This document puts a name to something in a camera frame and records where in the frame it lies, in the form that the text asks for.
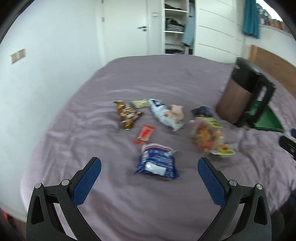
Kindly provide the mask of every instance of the door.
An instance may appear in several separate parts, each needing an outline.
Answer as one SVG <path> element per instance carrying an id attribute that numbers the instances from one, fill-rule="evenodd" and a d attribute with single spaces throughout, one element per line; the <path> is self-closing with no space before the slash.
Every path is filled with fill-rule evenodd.
<path id="1" fill-rule="evenodd" d="M 104 0 L 106 61 L 148 54 L 147 0 Z"/>

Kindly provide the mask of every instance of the headboard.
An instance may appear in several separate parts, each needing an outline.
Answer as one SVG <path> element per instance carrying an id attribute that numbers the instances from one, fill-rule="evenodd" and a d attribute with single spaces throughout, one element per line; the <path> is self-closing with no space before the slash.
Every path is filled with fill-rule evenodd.
<path id="1" fill-rule="evenodd" d="M 296 67 L 256 45 L 251 46 L 248 60 L 277 79 L 296 98 Z"/>

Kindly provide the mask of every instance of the light switch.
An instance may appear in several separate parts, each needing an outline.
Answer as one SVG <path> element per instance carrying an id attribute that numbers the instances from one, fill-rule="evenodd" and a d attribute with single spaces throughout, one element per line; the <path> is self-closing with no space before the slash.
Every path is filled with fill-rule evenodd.
<path id="1" fill-rule="evenodd" d="M 20 51 L 17 51 L 16 53 L 12 54 L 9 56 L 10 58 L 10 63 L 14 64 L 16 61 L 20 60 L 21 58 L 26 57 L 26 51 L 25 49 L 22 49 Z"/>

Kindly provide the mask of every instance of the red candy wrapper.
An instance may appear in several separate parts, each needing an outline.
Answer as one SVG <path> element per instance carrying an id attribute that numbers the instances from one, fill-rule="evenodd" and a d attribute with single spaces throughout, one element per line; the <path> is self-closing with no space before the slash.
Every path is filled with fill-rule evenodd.
<path id="1" fill-rule="evenodd" d="M 154 126 L 142 125 L 141 133 L 138 138 L 134 140 L 135 143 L 139 145 L 146 145 L 149 141 L 149 138 L 152 134 L 152 131 L 156 130 Z"/>

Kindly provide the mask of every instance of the hanging light blue garment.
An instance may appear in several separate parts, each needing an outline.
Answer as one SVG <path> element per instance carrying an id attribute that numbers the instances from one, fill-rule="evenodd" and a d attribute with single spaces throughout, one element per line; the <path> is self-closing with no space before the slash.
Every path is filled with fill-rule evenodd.
<path id="1" fill-rule="evenodd" d="M 188 47 L 193 45 L 195 31 L 195 6 L 194 3 L 189 3 L 189 18 L 185 26 L 185 32 L 182 38 L 182 43 Z"/>
<path id="2" fill-rule="evenodd" d="M 259 13 L 256 0 L 246 0 L 243 33 L 257 39 L 259 38 Z"/>

